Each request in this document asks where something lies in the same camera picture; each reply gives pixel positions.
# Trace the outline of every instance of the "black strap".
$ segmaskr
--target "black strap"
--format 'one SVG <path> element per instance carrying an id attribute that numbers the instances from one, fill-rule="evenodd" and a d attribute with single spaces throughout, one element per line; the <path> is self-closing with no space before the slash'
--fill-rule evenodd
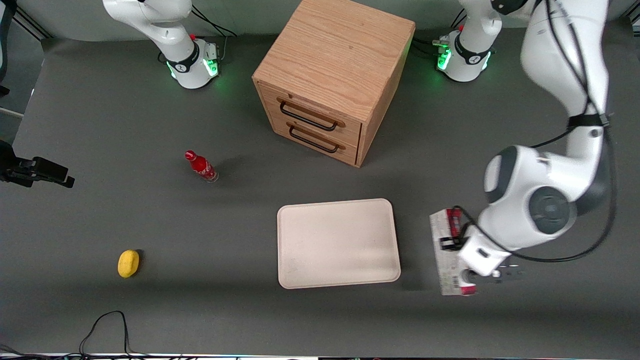
<path id="1" fill-rule="evenodd" d="M 193 64 L 196 63 L 196 61 L 198 61 L 199 57 L 200 57 L 200 46 L 198 46 L 198 44 L 196 44 L 196 43 L 193 43 L 193 52 L 191 53 L 191 55 L 189 55 L 188 58 L 186 58 L 186 59 L 184 59 L 182 61 L 167 60 L 167 62 L 177 72 L 189 72 L 189 69 L 191 68 L 191 66 Z"/>
<path id="2" fill-rule="evenodd" d="M 608 126 L 609 119 L 606 115 L 576 115 L 569 118 L 569 123 L 567 123 L 567 127 L 575 127 L 575 126 Z"/>
<path id="3" fill-rule="evenodd" d="M 456 52 L 458 52 L 458 54 L 460 54 L 460 56 L 462 56 L 465 59 L 465 62 L 467 63 L 467 65 L 475 65 L 479 63 L 489 53 L 489 49 L 481 53 L 474 53 L 473 51 L 469 51 L 465 49 L 460 43 L 460 34 L 456 36 L 456 39 L 453 42 L 454 47 L 456 48 Z"/>

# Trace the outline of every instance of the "black metal handle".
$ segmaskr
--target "black metal handle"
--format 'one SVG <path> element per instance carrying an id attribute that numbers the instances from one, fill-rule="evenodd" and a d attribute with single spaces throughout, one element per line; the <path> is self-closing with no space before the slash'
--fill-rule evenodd
<path id="1" fill-rule="evenodd" d="M 339 148 L 339 146 L 338 146 L 338 145 L 336 145 L 333 149 L 329 149 L 328 147 L 324 147 L 324 146 L 322 146 L 322 145 L 318 145 L 318 144 L 314 143 L 314 142 L 313 142 L 313 141 L 311 141 L 311 140 L 307 140 L 307 139 L 303 138 L 303 137 L 302 137 L 302 136 L 300 136 L 300 135 L 296 135 L 296 134 L 294 134 L 294 133 L 293 133 L 293 129 L 294 129 L 294 128 L 295 128 L 295 127 L 294 127 L 293 125 L 290 125 L 290 126 L 289 126 L 289 135 L 291 135 L 291 137 L 292 137 L 292 138 L 296 138 L 296 139 L 300 140 L 301 142 L 305 142 L 305 143 L 307 143 L 307 144 L 309 144 L 309 145 L 311 145 L 311 146 L 317 147 L 318 149 L 320 149 L 320 150 L 322 150 L 322 151 L 326 151 L 326 152 L 328 152 L 329 154 L 333 154 L 334 152 L 338 151 L 338 148 Z"/>
<path id="2" fill-rule="evenodd" d="M 286 102 L 284 102 L 284 101 L 280 102 L 280 111 L 282 111 L 282 113 L 283 113 L 284 115 L 288 115 L 288 116 L 290 116 L 290 117 L 292 117 L 292 118 L 294 118 L 294 119 L 298 119 L 298 120 L 300 120 L 300 121 L 302 121 L 302 122 L 306 122 L 307 124 L 309 124 L 309 125 L 313 125 L 313 126 L 317 127 L 318 129 L 322 129 L 322 130 L 324 130 L 324 131 L 333 131 L 333 130 L 335 130 L 335 126 L 338 124 L 338 123 L 336 123 L 336 122 L 333 122 L 333 125 L 331 125 L 331 127 L 326 127 L 326 126 L 324 126 L 324 125 L 320 125 L 320 124 L 318 124 L 318 123 L 317 123 L 317 122 L 315 122 L 315 121 L 309 120 L 309 119 L 307 119 L 307 118 L 305 118 L 305 117 L 302 117 L 302 116 L 300 116 L 300 115 L 298 115 L 298 114 L 294 114 L 294 113 L 292 113 L 291 111 L 285 110 L 285 109 L 284 109 L 284 106 L 285 106 L 286 104 L 287 104 L 287 103 L 286 103 Z"/>

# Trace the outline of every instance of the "coca-cola bottle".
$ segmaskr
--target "coca-cola bottle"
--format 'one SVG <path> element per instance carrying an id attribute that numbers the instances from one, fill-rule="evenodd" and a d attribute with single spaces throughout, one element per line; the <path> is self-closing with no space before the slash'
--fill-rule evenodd
<path id="1" fill-rule="evenodd" d="M 193 171 L 200 175 L 202 179 L 208 183 L 218 180 L 218 173 L 203 156 L 196 155 L 195 152 L 188 150 L 184 153 L 184 157 L 189 160 Z"/>

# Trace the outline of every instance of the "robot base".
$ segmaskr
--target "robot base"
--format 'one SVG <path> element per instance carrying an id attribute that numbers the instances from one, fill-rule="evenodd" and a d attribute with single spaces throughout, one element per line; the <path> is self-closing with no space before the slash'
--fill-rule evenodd
<path id="1" fill-rule="evenodd" d="M 216 44 L 210 44 L 202 39 L 196 39 L 194 43 L 200 48 L 200 58 L 191 66 L 189 72 L 174 71 L 167 64 L 171 70 L 171 76 L 187 89 L 201 88 L 220 73 Z"/>
<path id="2" fill-rule="evenodd" d="M 442 35 L 440 41 L 434 41 L 434 45 L 440 47 L 438 49 L 440 56 L 438 57 L 436 69 L 443 72 L 449 79 L 466 83 L 477 78 L 480 72 L 486 69 L 491 52 L 484 59 L 480 59 L 478 63 L 467 64 L 465 59 L 451 46 L 459 34 L 460 31 L 454 30 L 449 34 Z"/>

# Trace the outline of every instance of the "box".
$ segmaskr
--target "box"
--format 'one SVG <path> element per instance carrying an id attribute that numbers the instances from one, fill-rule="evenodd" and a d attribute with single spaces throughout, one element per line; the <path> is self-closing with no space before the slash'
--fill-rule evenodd
<path id="1" fill-rule="evenodd" d="M 414 31 L 349 0 L 302 0 L 252 77 L 273 131 L 360 167 Z"/>

